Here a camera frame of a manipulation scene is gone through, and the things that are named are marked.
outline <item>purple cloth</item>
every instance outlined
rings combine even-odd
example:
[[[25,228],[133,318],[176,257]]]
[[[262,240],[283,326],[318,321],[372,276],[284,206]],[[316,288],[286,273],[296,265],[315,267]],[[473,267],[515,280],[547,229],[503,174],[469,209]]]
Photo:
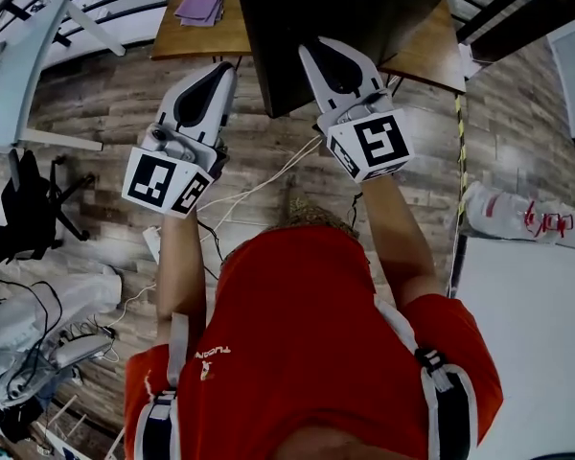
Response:
[[[182,26],[214,26],[223,14],[223,0],[183,0],[174,15]]]

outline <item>black chair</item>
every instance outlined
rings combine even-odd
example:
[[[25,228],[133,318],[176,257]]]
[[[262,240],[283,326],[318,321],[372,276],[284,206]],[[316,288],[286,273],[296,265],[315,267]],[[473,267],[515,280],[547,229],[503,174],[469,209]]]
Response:
[[[40,260],[48,248],[60,247],[62,241],[56,240],[57,219],[80,241],[89,239],[87,231],[77,230],[62,213],[61,205],[77,189],[94,182],[95,177],[89,173],[62,192],[56,184],[56,165],[64,160],[58,157],[51,162],[47,180],[40,176],[31,151],[26,151],[21,160],[15,149],[9,153],[11,180],[1,196],[7,225],[0,226],[0,263],[15,258]]]

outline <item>red t-shirt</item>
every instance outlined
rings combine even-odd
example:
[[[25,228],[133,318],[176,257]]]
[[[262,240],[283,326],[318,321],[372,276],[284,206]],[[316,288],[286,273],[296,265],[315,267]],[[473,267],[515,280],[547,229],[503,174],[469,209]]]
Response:
[[[332,426],[363,442],[427,457],[421,365],[373,303],[368,262],[340,230],[266,232],[221,272],[213,319],[181,373],[182,457],[263,460],[304,424]],[[426,295],[403,312],[422,347],[444,353],[471,377],[479,440],[502,403],[495,366],[471,314]],[[126,455],[153,393],[168,387],[168,345],[126,368]]]

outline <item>wood plank flooring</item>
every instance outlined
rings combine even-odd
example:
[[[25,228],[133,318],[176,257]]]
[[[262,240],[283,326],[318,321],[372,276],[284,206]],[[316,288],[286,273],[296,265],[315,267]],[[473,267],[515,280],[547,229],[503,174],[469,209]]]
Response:
[[[159,224],[161,217],[121,199],[130,148],[143,138],[165,91],[208,58],[149,60],[150,46],[133,48],[125,57],[90,57],[46,71],[34,97],[31,126],[104,142],[102,152],[24,145],[34,151],[42,173],[58,154],[68,156],[62,183],[92,172],[95,184],[75,196],[67,213],[92,234],[87,242],[66,236],[61,249],[50,251],[40,262],[0,266],[0,277],[32,283],[52,274],[101,272],[111,265],[123,278],[122,301],[154,281],[156,264],[142,231]],[[525,196],[557,198],[575,206],[575,147],[568,125],[560,79],[544,40],[490,66],[468,82],[463,98],[470,180]],[[458,193],[458,129],[453,97],[449,92],[405,80],[395,97],[411,124],[418,157],[396,177],[402,192],[432,247],[444,280],[451,264]],[[315,135],[314,103],[289,117],[271,121],[250,58],[239,69],[239,86],[233,114],[222,132],[231,161],[207,199],[249,190],[279,171],[289,158]],[[0,193],[8,178],[0,157]],[[321,150],[295,166],[289,176],[322,207],[346,218],[355,185],[336,161]],[[284,175],[241,203],[218,230],[223,253],[254,237],[274,223],[288,182]],[[200,214],[214,225],[229,209],[217,203]],[[372,261],[379,291],[389,294],[373,252],[366,213],[357,211],[356,228]],[[219,258],[211,240],[203,244],[207,265],[219,273]],[[213,301],[216,282],[208,279]],[[57,397],[74,405],[97,424],[110,430],[122,427],[124,374],[127,359],[145,350],[154,337],[154,293],[147,291],[128,305],[126,318],[116,325],[115,350],[120,361],[82,365],[83,388],[60,387]],[[121,309],[101,315],[100,323],[113,321]]]

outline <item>forearm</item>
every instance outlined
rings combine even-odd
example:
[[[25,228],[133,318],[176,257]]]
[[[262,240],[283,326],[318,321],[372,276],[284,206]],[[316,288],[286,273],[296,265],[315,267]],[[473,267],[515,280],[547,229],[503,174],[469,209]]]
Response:
[[[363,182],[362,192],[381,267],[400,308],[414,299],[406,285],[435,278],[432,253],[390,175]]]
[[[157,276],[157,343],[168,342],[173,313],[189,317],[190,343],[196,345],[206,324],[204,262],[196,213],[164,217]]]

